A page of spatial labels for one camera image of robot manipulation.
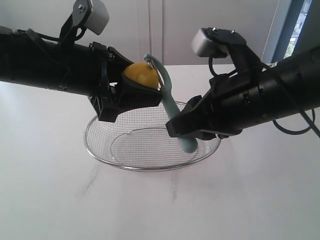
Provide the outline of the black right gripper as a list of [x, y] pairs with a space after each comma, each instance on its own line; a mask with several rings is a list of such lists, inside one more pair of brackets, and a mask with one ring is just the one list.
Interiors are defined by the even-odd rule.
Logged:
[[261, 72], [254, 77], [248, 74], [217, 75], [209, 80], [210, 100], [208, 132], [204, 116], [194, 107], [202, 99], [201, 95], [192, 97], [183, 110], [165, 126], [172, 138], [190, 137], [212, 140], [218, 135], [236, 136], [244, 129], [265, 123], [265, 76]]

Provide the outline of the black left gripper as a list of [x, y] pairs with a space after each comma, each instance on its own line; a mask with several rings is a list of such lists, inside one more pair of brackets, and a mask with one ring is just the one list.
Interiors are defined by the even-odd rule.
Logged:
[[122, 73], [133, 61], [114, 47], [107, 48], [98, 42], [93, 42], [90, 48], [98, 59], [100, 73], [94, 93], [88, 99], [99, 121], [114, 123], [124, 112], [160, 104], [160, 90], [137, 83]]

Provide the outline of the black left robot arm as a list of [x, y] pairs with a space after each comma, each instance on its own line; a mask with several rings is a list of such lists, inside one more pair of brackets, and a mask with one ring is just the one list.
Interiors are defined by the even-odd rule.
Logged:
[[0, 28], [2, 82], [83, 95], [103, 122], [135, 109], [156, 107], [162, 92], [125, 75], [133, 62], [111, 46], [60, 45], [43, 40], [35, 31]]

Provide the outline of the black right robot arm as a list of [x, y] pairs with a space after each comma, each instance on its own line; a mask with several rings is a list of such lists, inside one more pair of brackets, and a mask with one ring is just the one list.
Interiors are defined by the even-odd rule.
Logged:
[[228, 138], [244, 129], [272, 122], [281, 132], [319, 134], [320, 49], [314, 47], [268, 66], [257, 60], [248, 71], [215, 74], [205, 95], [191, 98], [166, 123], [172, 138]]

